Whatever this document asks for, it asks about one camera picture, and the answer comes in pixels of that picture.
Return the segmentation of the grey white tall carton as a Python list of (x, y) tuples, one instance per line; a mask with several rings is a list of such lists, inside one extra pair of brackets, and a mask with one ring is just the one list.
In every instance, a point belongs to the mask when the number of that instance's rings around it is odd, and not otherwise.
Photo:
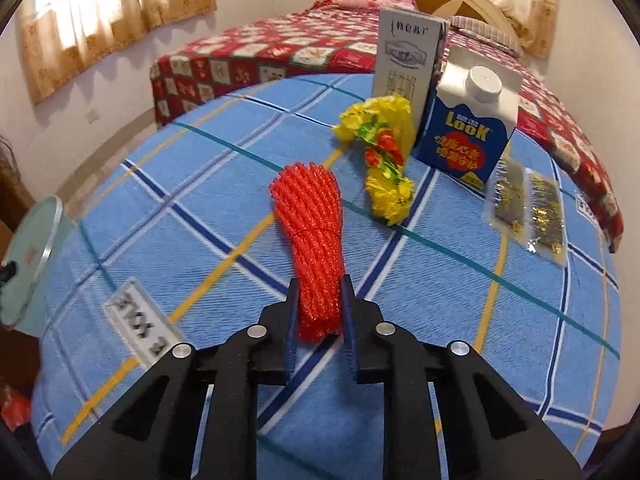
[(449, 22), (418, 11), (382, 8), (378, 14), (372, 96), (398, 94), (411, 106), (416, 130), (444, 52)]

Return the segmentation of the clear gold packet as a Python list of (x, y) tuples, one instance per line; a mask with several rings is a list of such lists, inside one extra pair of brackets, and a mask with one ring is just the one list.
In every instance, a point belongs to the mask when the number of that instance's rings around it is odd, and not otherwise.
[(526, 169), (526, 247), (535, 255), (566, 266), (566, 236), (559, 185)]
[(487, 182), (485, 219), (514, 242), (525, 242), (525, 171), (509, 156), (498, 160)]

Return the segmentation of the red foam net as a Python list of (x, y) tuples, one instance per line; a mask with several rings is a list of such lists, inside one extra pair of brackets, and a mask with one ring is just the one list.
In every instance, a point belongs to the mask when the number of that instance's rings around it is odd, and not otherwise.
[(343, 205), (334, 175), (313, 162), (296, 162), (269, 189), (299, 280), (299, 338), (316, 342), (341, 333)]

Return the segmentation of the pink pillow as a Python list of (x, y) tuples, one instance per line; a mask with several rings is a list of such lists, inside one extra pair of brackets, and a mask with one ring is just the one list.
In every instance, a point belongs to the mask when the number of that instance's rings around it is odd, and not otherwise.
[(373, 12), (382, 8), (394, 8), (416, 11), (418, 6), (414, 0), (334, 0), (342, 10)]

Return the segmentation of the clear gold packet right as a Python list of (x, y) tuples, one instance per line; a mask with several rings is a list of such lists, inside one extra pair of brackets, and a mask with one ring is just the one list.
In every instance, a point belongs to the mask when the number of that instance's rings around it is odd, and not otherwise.
[(559, 185), (526, 169), (526, 247), (535, 255), (566, 266), (566, 236)]

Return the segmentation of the red patterned bed cover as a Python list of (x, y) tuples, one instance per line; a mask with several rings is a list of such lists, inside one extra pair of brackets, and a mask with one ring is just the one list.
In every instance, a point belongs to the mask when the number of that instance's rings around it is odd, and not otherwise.
[[(371, 73), (377, 43), (378, 11), (342, 10), (328, 0), (302, 13), (192, 41), (151, 65), (155, 121), (166, 125), (194, 107), (260, 82)], [(603, 162), (570, 112), (521, 58), (452, 28), (446, 45), (471, 50), (522, 75), (518, 130), (542, 146), (570, 176), (615, 252), (624, 232), (622, 211)]]

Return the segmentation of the blue plaid blanket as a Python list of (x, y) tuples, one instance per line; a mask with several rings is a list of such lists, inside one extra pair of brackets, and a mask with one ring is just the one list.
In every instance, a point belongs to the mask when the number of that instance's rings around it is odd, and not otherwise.
[(552, 212), (563, 263), (494, 226), (490, 193), (408, 158), (407, 217), (375, 218), (366, 189), (396, 143), (344, 144), (334, 126), (366, 75), (308, 76), (224, 96), (127, 155), (92, 192), (44, 293), (32, 426), (48, 467), (174, 344), (222, 344), (302, 282), (296, 363), (258, 394), (264, 479), (376, 479), (383, 389), (357, 385), (338, 281), (431, 344), (463, 340), (584, 464), (622, 353), (620, 292), (585, 195), (515, 131), (501, 184)]

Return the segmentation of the white far blanket label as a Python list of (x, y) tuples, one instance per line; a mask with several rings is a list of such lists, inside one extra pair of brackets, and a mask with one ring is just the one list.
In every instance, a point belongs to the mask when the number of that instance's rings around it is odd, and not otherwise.
[(586, 219), (595, 228), (597, 229), (600, 228), (600, 224), (596, 216), (594, 215), (588, 203), (584, 199), (584, 196), (582, 196), (582, 194), (580, 193), (577, 193), (575, 195), (575, 206), (576, 206), (577, 213), (580, 214), (582, 218)]

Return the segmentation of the left window curtain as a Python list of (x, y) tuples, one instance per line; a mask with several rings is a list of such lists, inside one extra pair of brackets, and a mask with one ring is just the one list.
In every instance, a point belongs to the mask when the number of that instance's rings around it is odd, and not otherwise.
[(152, 30), (216, 9), (216, 0), (23, 0), (17, 10), (30, 100), (38, 104)]

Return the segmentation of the blue milk carton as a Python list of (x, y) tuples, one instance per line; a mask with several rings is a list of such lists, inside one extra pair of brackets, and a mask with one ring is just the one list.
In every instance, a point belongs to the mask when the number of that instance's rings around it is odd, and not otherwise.
[(522, 75), (452, 46), (414, 156), (468, 185), (485, 187), (518, 122)]

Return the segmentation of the white blanket label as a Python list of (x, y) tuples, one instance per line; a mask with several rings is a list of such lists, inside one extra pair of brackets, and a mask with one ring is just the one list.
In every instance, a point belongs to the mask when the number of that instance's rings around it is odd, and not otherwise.
[(103, 310), (145, 370), (183, 342), (178, 328), (169, 322), (135, 278), (128, 278), (104, 304)]
[(586, 219), (595, 228), (597, 229), (600, 228), (600, 224), (596, 216), (594, 215), (588, 203), (584, 199), (584, 196), (582, 196), (582, 194), (580, 193), (577, 193), (575, 195), (575, 206), (576, 206), (577, 213), (580, 214), (582, 218)]

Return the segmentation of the clear gold packet left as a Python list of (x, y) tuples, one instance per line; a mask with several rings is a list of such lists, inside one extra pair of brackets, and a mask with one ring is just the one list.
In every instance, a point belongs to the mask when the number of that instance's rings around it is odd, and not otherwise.
[(514, 242), (525, 242), (525, 171), (509, 156), (498, 160), (487, 182), (485, 219)]

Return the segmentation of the yellow crumpled plastic wrapper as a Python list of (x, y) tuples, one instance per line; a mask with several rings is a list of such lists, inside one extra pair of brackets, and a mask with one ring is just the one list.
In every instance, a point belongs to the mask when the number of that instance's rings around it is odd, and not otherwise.
[(414, 199), (414, 185), (405, 175), (416, 142), (410, 102), (391, 94), (352, 104), (332, 130), (338, 140), (363, 148), (372, 214), (390, 226), (404, 221)]

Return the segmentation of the light blue trash bin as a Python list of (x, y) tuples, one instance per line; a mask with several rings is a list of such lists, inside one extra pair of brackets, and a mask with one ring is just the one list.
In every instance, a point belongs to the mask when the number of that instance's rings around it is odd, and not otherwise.
[(49, 195), (18, 225), (1, 261), (1, 327), (39, 338), (51, 266), (72, 225), (63, 202)]

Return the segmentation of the striped pillow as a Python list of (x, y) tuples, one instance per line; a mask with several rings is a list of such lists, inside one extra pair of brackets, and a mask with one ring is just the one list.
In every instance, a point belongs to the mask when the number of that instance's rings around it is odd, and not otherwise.
[(456, 32), (460, 32), (463, 36), (473, 38), (483, 44), (490, 44), (503, 52), (509, 53), (514, 58), (520, 58), (523, 55), (520, 42), (517, 39), (497, 27), (476, 18), (455, 15), (450, 18), (450, 27)]

